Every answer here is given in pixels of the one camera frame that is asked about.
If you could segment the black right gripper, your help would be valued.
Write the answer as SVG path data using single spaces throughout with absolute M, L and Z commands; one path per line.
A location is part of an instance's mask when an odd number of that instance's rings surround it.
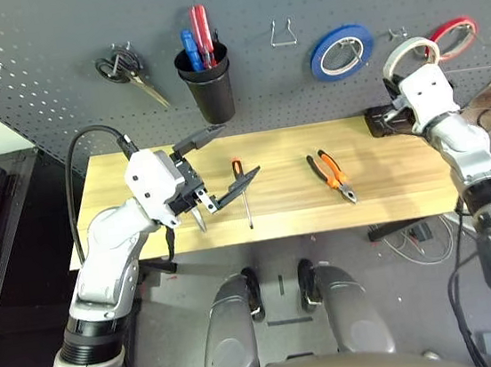
M 383 114 L 383 121 L 387 124 L 395 121 L 405 120 L 407 122 L 414 121 L 415 114 L 408 104 L 407 98 L 400 93 L 399 77 L 393 76 L 391 79 L 383 78 L 383 84 L 391 97 L 396 96 Z

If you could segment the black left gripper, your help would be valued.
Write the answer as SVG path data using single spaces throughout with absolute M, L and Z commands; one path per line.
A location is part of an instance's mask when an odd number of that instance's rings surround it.
M 245 173 L 242 177 L 237 178 L 235 182 L 228 187 L 228 192 L 222 198 L 217 198 L 215 195 L 209 196 L 207 194 L 205 183 L 183 155 L 192 151 L 192 149 L 199 150 L 200 148 L 203 148 L 207 143 L 213 141 L 216 136 L 221 134 L 225 128 L 225 124 L 213 124 L 198 132 L 192 133 L 184 140 L 173 145 L 173 152 L 170 154 L 170 157 L 173 163 L 175 163 L 176 169 L 181 173 L 181 176 L 184 179 L 181 190 L 168 204 L 174 215 L 178 216 L 184 212 L 189 212 L 196 208 L 199 203 L 204 205 L 211 213 L 215 213 L 218 210 L 225 208 L 225 206 L 229 205 L 233 200 L 245 193 L 249 184 L 260 171 L 261 166 L 257 166 Z

